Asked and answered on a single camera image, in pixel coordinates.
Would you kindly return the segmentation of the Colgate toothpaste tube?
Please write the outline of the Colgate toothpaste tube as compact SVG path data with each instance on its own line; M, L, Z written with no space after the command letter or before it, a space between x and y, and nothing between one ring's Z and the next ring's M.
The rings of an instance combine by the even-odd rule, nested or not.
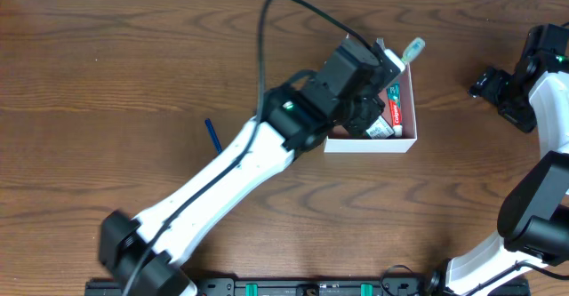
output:
M390 87L387 88L387 97L392 128L395 131L394 136L396 138L401 138L403 136L400 96L401 94L399 82L394 82Z

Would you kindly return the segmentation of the green white toothbrush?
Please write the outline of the green white toothbrush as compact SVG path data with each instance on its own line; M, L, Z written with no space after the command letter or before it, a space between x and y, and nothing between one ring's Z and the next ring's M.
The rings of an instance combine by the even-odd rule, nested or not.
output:
M421 37L415 37L402 53L401 61L408 65L413 62L423 51L426 43Z

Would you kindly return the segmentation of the blue disposable razor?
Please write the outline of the blue disposable razor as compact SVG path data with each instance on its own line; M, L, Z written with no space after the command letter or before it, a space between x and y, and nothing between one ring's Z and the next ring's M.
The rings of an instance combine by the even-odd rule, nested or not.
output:
M212 144L214 145L216 152L218 154L220 154L223 151L223 148L222 148L222 145L220 144L220 140L219 140L217 133L214 129L212 121L209 118L206 118L204 120L204 124L206 126L206 129L207 129L209 135L210 135L210 138L212 140Z

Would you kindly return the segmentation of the green white soap box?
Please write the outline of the green white soap box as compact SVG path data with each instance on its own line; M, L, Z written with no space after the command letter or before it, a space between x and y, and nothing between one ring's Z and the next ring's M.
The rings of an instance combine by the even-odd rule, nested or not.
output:
M365 133L372 140L385 140L395 134L389 123L379 116L366 130Z

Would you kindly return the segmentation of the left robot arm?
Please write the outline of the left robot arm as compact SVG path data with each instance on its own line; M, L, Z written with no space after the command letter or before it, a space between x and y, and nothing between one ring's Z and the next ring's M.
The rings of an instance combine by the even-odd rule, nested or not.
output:
M102 221L100 263L127 295L195 295L181 267L205 235L335 126L365 132L380 112L379 91L404 71L391 50L343 40L319 71L265 92L261 112L181 188L134 218L116 210Z

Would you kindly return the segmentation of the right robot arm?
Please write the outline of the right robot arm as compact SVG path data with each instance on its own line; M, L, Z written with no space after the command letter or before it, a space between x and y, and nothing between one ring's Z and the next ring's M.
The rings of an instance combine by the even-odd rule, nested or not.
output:
M532 28L515 71L488 68L469 88L522 132L536 131L541 159L506 196L497 229L471 251L443 262L423 285L425 295L528 295L523 275L568 260L567 25Z

